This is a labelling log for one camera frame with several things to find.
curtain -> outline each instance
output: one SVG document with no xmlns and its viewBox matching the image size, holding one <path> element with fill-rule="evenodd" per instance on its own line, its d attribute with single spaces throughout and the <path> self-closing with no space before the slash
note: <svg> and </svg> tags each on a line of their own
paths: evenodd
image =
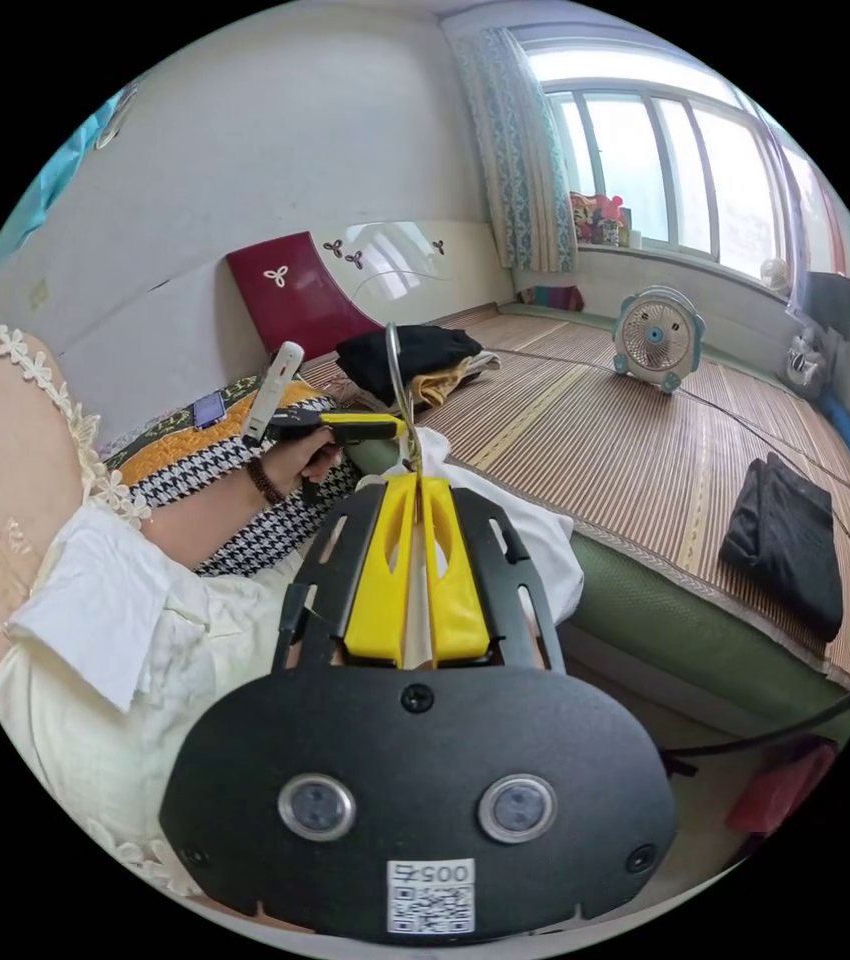
<svg viewBox="0 0 850 960">
<path fill-rule="evenodd" d="M 576 250 L 558 131 L 525 51 L 495 27 L 450 38 L 485 171 L 502 266 L 570 272 Z"/>
<path fill-rule="evenodd" d="M 119 91 L 101 109 L 96 110 L 31 182 L 1 229 L 0 267 L 45 222 L 48 211 L 78 172 L 85 154 L 115 115 L 124 92 Z"/>
</svg>

white fan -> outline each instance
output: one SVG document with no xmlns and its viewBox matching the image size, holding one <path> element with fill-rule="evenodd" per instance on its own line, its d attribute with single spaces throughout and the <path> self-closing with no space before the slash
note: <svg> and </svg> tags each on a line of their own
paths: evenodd
<svg viewBox="0 0 850 960">
<path fill-rule="evenodd" d="M 612 336 L 615 372 L 674 393 L 698 369 L 705 321 L 671 287 L 648 287 L 622 303 Z"/>
<path fill-rule="evenodd" d="M 762 283 L 765 288 L 787 296 L 792 288 L 792 271 L 780 257 L 770 257 L 761 267 Z"/>
</svg>

green mattress edge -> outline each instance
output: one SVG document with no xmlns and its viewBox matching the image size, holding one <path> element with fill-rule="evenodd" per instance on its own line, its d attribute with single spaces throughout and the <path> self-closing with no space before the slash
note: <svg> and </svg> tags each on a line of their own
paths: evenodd
<svg viewBox="0 0 850 960">
<path fill-rule="evenodd" d="M 383 440 L 356 444 L 348 454 L 363 474 L 396 461 L 394 444 Z M 841 697 L 841 687 L 769 637 L 637 561 L 578 533 L 572 550 L 585 589 L 571 620 L 590 636 L 773 726 L 796 723 Z M 850 711 L 817 732 L 844 744 Z"/>
</svg>

patterned pillow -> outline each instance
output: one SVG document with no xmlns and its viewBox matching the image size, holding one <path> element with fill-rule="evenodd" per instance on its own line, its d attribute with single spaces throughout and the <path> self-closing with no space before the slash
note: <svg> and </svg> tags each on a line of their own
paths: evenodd
<svg viewBox="0 0 850 960">
<path fill-rule="evenodd" d="M 184 407 L 144 431 L 106 465 L 120 470 L 131 494 L 141 494 L 153 508 L 201 490 L 261 453 L 260 448 L 246 447 L 240 436 L 259 382 L 256 376 L 243 377 L 222 391 L 226 416 L 221 422 L 195 430 L 191 406 Z M 282 405 L 320 411 L 337 407 L 334 400 L 303 381 L 289 386 Z M 359 477 L 351 461 L 343 458 L 318 487 L 313 505 L 305 504 L 296 493 L 277 507 L 263 510 L 195 572 L 205 577 L 250 577 L 275 566 L 318 531 L 328 511 L 355 489 Z"/>
<path fill-rule="evenodd" d="M 529 287 L 518 291 L 518 299 L 529 306 L 550 307 L 552 310 L 580 313 L 585 309 L 585 300 L 578 287 Z"/>
</svg>

folded black cloth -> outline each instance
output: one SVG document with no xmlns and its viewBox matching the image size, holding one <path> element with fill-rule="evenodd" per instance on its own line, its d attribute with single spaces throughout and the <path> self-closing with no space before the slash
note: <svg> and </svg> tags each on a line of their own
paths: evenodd
<svg viewBox="0 0 850 960">
<path fill-rule="evenodd" d="M 774 453 L 753 460 L 719 557 L 788 607 L 824 643 L 842 626 L 832 497 Z"/>
<path fill-rule="evenodd" d="M 406 386 L 423 373 L 449 370 L 482 352 L 482 345 L 464 330 L 419 325 L 396 329 L 401 348 L 398 369 Z M 395 402 L 384 329 L 344 340 L 335 349 L 338 366 L 352 383 L 387 406 Z"/>
</svg>

